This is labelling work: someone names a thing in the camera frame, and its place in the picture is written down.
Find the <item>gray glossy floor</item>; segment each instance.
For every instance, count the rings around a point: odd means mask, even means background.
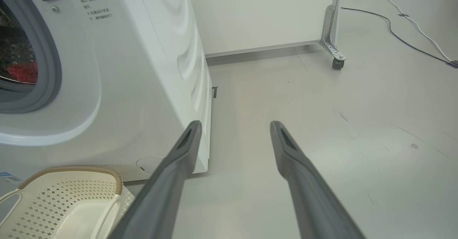
[[[458,60],[458,0],[393,1]],[[391,18],[394,32],[440,57],[388,1],[341,6]],[[209,171],[185,182],[174,239],[299,238],[271,120],[285,124],[368,238],[456,238],[458,69],[403,45],[383,19],[340,14],[342,71],[317,45],[209,59],[218,87]]]

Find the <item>basket rim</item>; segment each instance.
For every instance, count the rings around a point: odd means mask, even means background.
[[[18,189],[24,190],[27,185],[31,182],[36,180],[37,178],[49,174],[49,173],[56,173],[56,172],[67,172],[67,171],[84,171],[84,172],[98,172],[103,174],[112,175],[116,180],[116,192],[115,194],[121,195],[122,193],[122,178],[118,172],[114,171],[113,169],[107,169],[106,167],[99,167],[99,166],[64,166],[64,167],[50,167],[48,169],[41,170],[40,172],[34,174],[33,176],[29,177],[25,180]]]

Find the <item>caster wheel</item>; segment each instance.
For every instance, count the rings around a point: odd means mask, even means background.
[[[337,59],[334,58],[334,60],[332,60],[332,69],[335,69],[335,70],[340,70],[344,67],[344,61],[339,61]]]

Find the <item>cream plastic basket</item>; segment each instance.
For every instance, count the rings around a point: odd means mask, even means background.
[[[116,171],[96,166],[52,167],[18,189],[13,208],[0,223],[5,239],[104,239],[134,196]]]

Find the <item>white board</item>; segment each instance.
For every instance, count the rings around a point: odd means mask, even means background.
[[[191,0],[207,56],[318,42],[333,0]]]

